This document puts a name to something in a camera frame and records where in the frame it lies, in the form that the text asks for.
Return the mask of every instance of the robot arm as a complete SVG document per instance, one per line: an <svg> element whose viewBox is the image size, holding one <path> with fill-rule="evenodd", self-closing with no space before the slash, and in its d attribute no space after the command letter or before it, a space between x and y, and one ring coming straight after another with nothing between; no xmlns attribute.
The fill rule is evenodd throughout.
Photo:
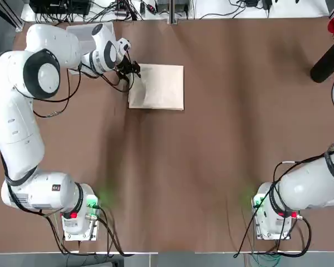
<svg viewBox="0 0 334 267"><path fill-rule="evenodd" d="M14 197L26 209L60 210L67 240L91 240L97 221L87 216L97 212L92 207L99 201L90 186L74 183L68 174L38 168L45 147L32 112L32 98L50 98L57 93L61 67L85 68L92 75L119 71L131 47L129 42L117 42L103 24L98 24L92 35L96 49L82 55L74 34L36 24L27 32L24 51L0 54L0 152L6 170L2 200L12 207L17 207Z"/></svg>
<svg viewBox="0 0 334 267"><path fill-rule="evenodd" d="M334 104L334 84L332 102ZM260 186L253 198L254 207L261 203L270 188L270 182ZM284 175L269 191L255 217L258 239L278 240L280 234L287 236L291 228L290 211L326 206L334 206L334 145L324 156Z"/></svg>

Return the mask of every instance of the black cable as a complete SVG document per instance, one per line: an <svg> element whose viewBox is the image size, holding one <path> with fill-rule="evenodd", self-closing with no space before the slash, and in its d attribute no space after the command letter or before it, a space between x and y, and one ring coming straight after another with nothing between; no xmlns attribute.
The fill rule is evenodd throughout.
<svg viewBox="0 0 334 267"><path fill-rule="evenodd" d="M118 243L115 240L115 237L113 235L113 233L111 232L110 228L108 227L107 223L104 222L104 220L102 220L101 218L98 218L98 221L101 222L103 224L103 226L106 228L107 233L110 235L110 238L112 238L112 242L114 243L114 246L117 250L117 252L119 252L119 254L123 257L131 257L134 256L133 254L125 254L122 250L121 247L118 245Z"/></svg>
<svg viewBox="0 0 334 267"><path fill-rule="evenodd" d="M235 15L233 16L233 18L236 18L236 16L237 16L237 15L239 15L239 14L243 13L243 12L245 11L245 9L246 9L246 6L244 6L244 9L243 9L243 10L241 10L239 13L235 14Z"/></svg>
<svg viewBox="0 0 334 267"><path fill-rule="evenodd" d="M106 213L105 213L105 210L103 210L102 208L99 208L101 211L102 211L102 213L103 213L103 215L104 215L104 218L105 218L105 221L106 221L106 224L107 224L107 222L108 222L108 220L107 220L107 216L106 216ZM111 249L111 246L112 246L112 240L111 240L111 245L109 246L109 233L106 233L106 235L107 235L107 243L106 243L106 245L107 245L107 251L106 251L106 258L112 258L113 256L110 256L109 254L110 254L110 249Z"/></svg>
<svg viewBox="0 0 334 267"><path fill-rule="evenodd" d="M38 101L42 101L42 102L61 103L61 102L65 102L65 101L67 101L68 99L72 98L72 97L75 95L75 93L76 93L76 92L78 91L78 89L79 89L80 82L81 82L81 75L79 75L78 85L77 85L77 88L74 90L74 92L73 92L71 95L69 95L69 96L67 96L67 97L65 97L65 98L63 98L63 99L60 99L60 100L48 100L48 99L41 99L41 98L36 98L36 97L26 96L24 93L22 93L22 92L19 91L18 89L16 89L16 90L17 90L20 94L22 94L24 97L27 97L27 98L31 98L31 99L38 100Z"/></svg>
<svg viewBox="0 0 334 267"><path fill-rule="evenodd" d="M89 66L85 65L84 63L82 63L82 65L88 69L90 69L92 72L94 72ZM119 85L120 81L117 83L117 84L113 84L104 74L100 74L100 73L97 73L97 72L94 72L96 75L98 75L99 77L101 77L108 85L110 85L112 88L114 88L115 90L121 92L121 93L127 93L131 90L133 84L134 84L134 81L135 81L135 75L132 74L132 83L131 83L131 86L127 89L127 90L121 90L119 88L117 88L116 86Z"/></svg>
<svg viewBox="0 0 334 267"><path fill-rule="evenodd" d="M226 13L226 14L208 13L208 14L203 15L200 19L203 19L203 18L206 17L206 16L222 16L222 17L224 17L224 16L232 15L232 14L235 14L235 12L237 12L237 11L239 10L240 7L242 7L241 4L238 6L238 8L237 8L235 11L230 12L230 13Z"/></svg>
<svg viewBox="0 0 334 267"><path fill-rule="evenodd" d="M308 228L308 240L307 240L307 244L304 247L304 249L302 249L302 251L300 253L297 253L297 254L277 252L277 255L288 257L288 258L299 258L299 257L303 256L305 253L308 252L308 250L311 246L311 241L312 241L312 228L311 228L311 225L309 224L308 220L305 217L303 217L302 221L304 221L306 223L307 228Z"/></svg>
<svg viewBox="0 0 334 267"><path fill-rule="evenodd" d="M69 79L68 69L67 69L66 71L67 71L67 80L68 80L68 96L70 96L70 94L71 94L71 84L70 84L70 79ZM78 90L79 85L80 85L80 80L81 80L81 71L80 71L80 68L79 68L78 71L79 71L79 81L78 81L77 88L76 88L75 91ZM55 111L55 112L53 112L53 113L51 113L51 114L48 114L48 115L40 115L40 114L38 114L38 113L37 113L36 111L34 111L34 110L33 110L33 113L34 113L36 116L40 117L40 118L51 118L51 117L57 116L57 115L63 113L64 110L66 110L66 108L67 108L67 106L68 106L68 103L69 103L69 100L70 100L70 98L67 99L67 102L66 102L64 108L63 108L62 110L60 110L60 111Z"/></svg>
<svg viewBox="0 0 334 267"><path fill-rule="evenodd" d="M164 10L164 11L162 11L161 13L159 13L159 15L164 14L164 13L169 14L168 11Z"/></svg>
<svg viewBox="0 0 334 267"><path fill-rule="evenodd" d="M278 239L278 243L277 243L276 252L278 252L279 245L281 244L281 239L282 239L282 234L283 234L283 229L284 229L284 223L285 222L286 222L286 217L283 217L283 224L282 224L282 228L281 228L281 233L279 234L279 239Z"/></svg>

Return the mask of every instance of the wire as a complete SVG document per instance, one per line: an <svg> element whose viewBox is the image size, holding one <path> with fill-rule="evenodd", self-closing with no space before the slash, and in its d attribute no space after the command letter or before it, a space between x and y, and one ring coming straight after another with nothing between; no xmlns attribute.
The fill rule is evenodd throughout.
<svg viewBox="0 0 334 267"><path fill-rule="evenodd" d="M104 222L104 220L102 220L101 218L98 217L98 221L101 222L103 224L103 226L106 228L107 233L110 235L112 242L114 243L114 246L117 250L117 252L119 252L119 254L123 257L131 257L134 256L133 254L125 254L122 250L120 245L116 242L114 234L111 232L110 228L108 227L107 223Z"/></svg>
<svg viewBox="0 0 334 267"><path fill-rule="evenodd" d="M206 17L206 16L222 16L222 17L225 17L225 16L228 16L228 15L235 14L235 13L239 10L240 7L244 8L241 12L243 12L243 11L245 10L245 8L246 8L246 4L244 4L244 6L241 6L241 4L240 4L240 5L232 4L232 5L238 7L238 8L237 8L235 11L233 11L233 12L226 13L226 14L208 13L208 14L203 15L200 19L203 19L203 18Z"/></svg>
<svg viewBox="0 0 334 267"><path fill-rule="evenodd" d="M161 14L169 14L169 12L167 11L167 10L164 10L164 11L162 11L162 12L160 12L159 13L159 15L161 15Z"/></svg>
<svg viewBox="0 0 334 267"><path fill-rule="evenodd" d="M282 239L282 234L283 234L283 229L284 229L284 223L285 222L286 222L286 217L283 217L283 224L282 224L281 232L279 233L279 239L278 239L278 244L277 244L276 252L278 252L279 245L281 244L281 239Z"/></svg>
<svg viewBox="0 0 334 267"><path fill-rule="evenodd" d="M53 213L53 217L55 218L55 222L56 222L56 227L57 227L57 232L58 232L58 238L59 238L59 240L61 240L60 228L58 227L56 213Z"/></svg>
<svg viewBox="0 0 334 267"><path fill-rule="evenodd" d="M34 113L36 116L38 116L38 117L40 117L40 118L51 118L51 117L55 117L55 116L57 116L57 115L63 113L64 110L66 110L70 98L74 95L74 93L77 92L77 90L78 90L78 88L79 88L79 85L80 85L80 81L81 81L81 71L80 71L80 68L78 68L78 72L79 72L79 81L78 81L78 84L77 84L77 88L75 89L75 92L71 95L71 85L70 85L70 79L69 79L68 69L67 69L66 71L67 71L67 80L68 80L68 98L67 98L67 102L66 102L64 108L63 108L62 110L60 110L60 111L54 111L54 112L52 112L52 113L50 113L50 114L48 114L48 115L40 115L40 114L38 114L36 111L33 111L33 113Z"/></svg>
<svg viewBox="0 0 334 267"><path fill-rule="evenodd" d="M113 84L104 74L100 74L100 73L97 73L97 72L94 72L89 66L85 65L84 63L82 63L82 65L88 69L90 69L94 74L98 75L99 77L101 77L107 84L109 84L112 88L114 88L115 90L121 92L121 93L127 93L131 90L133 84L134 84L134 81L135 81L135 75L132 74L132 83L131 83L131 86L127 89L127 90L121 90L119 88L117 88L116 86L119 85L120 83L120 79L119 79L119 82L117 84Z"/></svg>

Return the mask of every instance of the table surface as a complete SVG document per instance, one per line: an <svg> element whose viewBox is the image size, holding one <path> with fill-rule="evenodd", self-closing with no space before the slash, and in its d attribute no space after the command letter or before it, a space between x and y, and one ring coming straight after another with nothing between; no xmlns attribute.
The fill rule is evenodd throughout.
<svg viewBox="0 0 334 267"><path fill-rule="evenodd" d="M184 66L185 111L128 110L126 95L82 77L63 114L37 119L46 145L40 168L90 184L113 209L125 251L236 251L249 199L272 180L275 164L334 142L333 78L316 84L308 76L333 44L327 19L114 26L130 40L134 60ZM15 49L25 48L27 28ZM58 98L67 93L65 75ZM71 77L72 87L77 80ZM36 102L35 110L62 105ZM0 191L2 182L0 163ZM312 225L310 249L334 251L334 207L303 214ZM271 245L259 241L254 249ZM105 251L104 228L81 249ZM250 249L247 240L243 251ZM300 250L299 232L281 249ZM33 251L58 251L46 220L0 197L0 253Z"/></svg>

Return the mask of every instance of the cable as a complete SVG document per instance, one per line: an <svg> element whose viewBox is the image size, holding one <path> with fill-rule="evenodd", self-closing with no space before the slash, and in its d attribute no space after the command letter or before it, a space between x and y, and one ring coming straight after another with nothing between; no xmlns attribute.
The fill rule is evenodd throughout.
<svg viewBox="0 0 334 267"><path fill-rule="evenodd" d="M245 11L245 9L246 9L246 5L244 6L244 9L243 9L243 10L241 10L239 13L235 14L235 15L233 16L233 18L236 18L236 16L237 16L237 15L239 15L239 14L243 13L243 12Z"/></svg>
<svg viewBox="0 0 334 267"><path fill-rule="evenodd" d="M162 12L159 13L159 15L161 15L161 14L169 14L169 12L167 10L164 10L164 11L162 11Z"/></svg>
<svg viewBox="0 0 334 267"><path fill-rule="evenodd" d="M74 90L74 92L71 95L67 96L66 98L63 98L63 99L60 99L60 100L48 100L48 99L41 99L41 98L36 98L36 97L32 97L32 96L26 96L24 93L22 93L21 91L19 91L17 88L16 88L16 90L20 94L22 94L24 97L27 97L27 98L31 98L31 99L39 100L39 101L43 101L43 102L49 102L49 103L61 103L61 102L67 101L68 99L72 98L75 95L75 93L78 91L80 82L81 82L81 75L79 75L79 81L78 81L78 84L77 84L77 88Z"/></svg>
<svg viewBox="0 0 334 267"><path fill-rule="evenodd" d="M241 4L240 4L240 5L238 5L237 7L238 7L238 8L237 8L235 11L230 12L230 13L226 13L226 14L208 13L208 14L205 14L204 16L202 16L200 19L203 19L203 18L206 17L206 16L222 16L222 17L224 17L224 16L232 15L232 14L235 14L235 12L237 12L237 11L239 10L239 8L242 7L242 6L241 6Z"/></svg>
<svg viewBox="0 0 334 267"><path fill-rule="evenodd" d="M79 81L78 81L78 84L77 84L77 88L75 89L75 92L71 95L71 85L70 85L70 79L69 79L69 74L68 74L68 69L66 70L67 71L67 80L68 80L68 98L67 98L67 102L64 106L64 108L60 111L54 111L48 115L40 115L38 114L36 111L33 111L33 113L40 117L40 118L51 118L51 117L55 117L61 113L64 112L64 110L66 110L67 106L68 106L68 103L69 103L69 100L70 98L77 92L78 88L79 88L79 85L80 85L80 81L81 81L81 71L80 71L80 68L78 68L78 72L79 72Z"/></svg>
<svg viewBox="0 0 334 267"><path fill-rule="evenodd" d="M102 220L101 218L98 217L98 221L101 222L103 224L103 226L106 228L107 233L110 235L110 237L112 238L112 242L114 243L114 246L117 250L117 252L119 252L119 254L123 257L131 257L134 256L133 254L125 254L122 250L121 247L118 245L118 243L116 242L115 238L114 238L114 234L111 232L110 228L108 227L107 223L104 222L104 220Z"/></svg>
<svg viewBox="0 0 334 267"><path fill-rule="evenodd" d="M283 229L284 229L284 223L285 222L286 222L286 217L283 217L283 224L282 224L281 232L279 233L279 239L278 239L278 244L277 244L276 252L278 252L279 245L281 244L281 239L282 239L282 234L283 234Z"/></svg>
<svg viewBox="0 0 334 267"><path fill-rule="evenodd" d="M135 75L132 74L132 83L131 83L131 86L127 89L127 90L121 90L119 88L117 88L116 86L120 83L120 79L119 79L119 82L117 84L113 84L104 74L100 74L100 73L97 73L97 72L94 72L89 66L85 65L84 63L82 63L82 65L88 69L90 69L94 74L98 75L99 77L101 77L107 84L109 84L112 88L114 88L115 90L121 92L121 93L127 93L131 90L133 84L134 84L134 81L135 81Z"/></svg>

